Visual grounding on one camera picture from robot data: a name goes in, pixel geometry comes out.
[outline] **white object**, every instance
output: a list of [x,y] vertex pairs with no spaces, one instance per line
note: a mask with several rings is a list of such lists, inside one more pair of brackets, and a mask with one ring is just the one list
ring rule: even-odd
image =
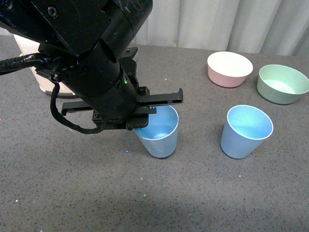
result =
[[[19,49],[21,50],[23,55],[26,54],[31,54],[31,53],[37,53],[38,52],[38,48],[39,48],[39,43],[26,39],[24,37],[18,36],[18,35],[14,35],[15,40],[19,46]],[[35,79],[38,81],[40,89],[44,92],[52,92],[53,88],[54,88],[54,84],[51,83],[49,80],[47,80],[46,78],[37,75],[37,73],[35,72],[35,68],[31,67],[30,68],[33,75],[35,76]],[[66,87],[63,83],[59,83],[60,84],[60,91],[59,91],[59,96],[73,96],[75,95],[72,90],[70,90],[68,87]]]
[[207,63],[210,80],[223,87],[239,86],[253,71],[253,65],[247,58],[233,52],[213,53]]

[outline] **pink bowl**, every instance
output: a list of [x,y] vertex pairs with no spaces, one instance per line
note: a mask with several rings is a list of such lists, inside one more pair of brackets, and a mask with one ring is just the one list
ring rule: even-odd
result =
[[253,71],[253,65],[247,58],[233,52],[213,53],[207,63],[209,79],[222,87],[241,85]]

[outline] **speckled countertop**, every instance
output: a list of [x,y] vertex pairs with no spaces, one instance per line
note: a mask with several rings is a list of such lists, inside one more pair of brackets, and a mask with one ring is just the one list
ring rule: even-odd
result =
[[[83,135],[57,123],[30,70],[0,77],[0,231],[309,231],[309,96],[277,105],[256,90],[262,66],[309,76],[309,59],[244,54],[253,72],[228,89],[207,76],[213,51],[139,51],[141,86],[184,91],[175,106],[178,145],[167,159],[149,155],[132,131]],[[0,59],[19,54],[13,37],[0,36]],[[241,160],[220,148],[226,113],[238,104],[274,123],[272,136]],[[69,119],[91,126],[91,113]]]

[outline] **black cable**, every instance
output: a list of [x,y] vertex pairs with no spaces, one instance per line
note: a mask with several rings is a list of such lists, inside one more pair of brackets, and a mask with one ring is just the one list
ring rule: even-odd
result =
[[62,116],[61,113],[59,113],[57,106],[56,106],[56,99],[58,97],[60,85],[59,85],[59,83],[56,83],[56,82],[53,82],[53,83],[55,84],[55,87],[53,89],[52,97],[51,97],[51,100],[50,100],[50,111],[51,111],[54,119],[56,119],[62,125],[66,126],[68,128],[71,128],[73,130],[76,130],[76,131],[83,133],[83,134],[96,134],[96,133],[99,133],[99,132],[104,130],[105,125],[101,125],[101,126],[98,126],[97,128],[93,128],[93,129],[84,129],[84,128],[81,128],[80,126],[76,125],[76,124],[71,123],[66,118],[64,118],[64,116]]
[[0,75],[12,73],[24,68],[46,64],[60,57],[52,58],[44,53],[33,53],[11,59],[0,60]]

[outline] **plastic cup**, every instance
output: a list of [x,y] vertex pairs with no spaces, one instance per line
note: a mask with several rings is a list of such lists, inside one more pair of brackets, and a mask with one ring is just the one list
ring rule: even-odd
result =
[[230,157],[242,159],[253,152],[273,132],[267,114],[249,105],[237,105],[227,112],[221,148]]
[[135,129],[148,152],[157,158],[170,156],[176,149],[179,117],[170,105],[157,106],[147,127]]

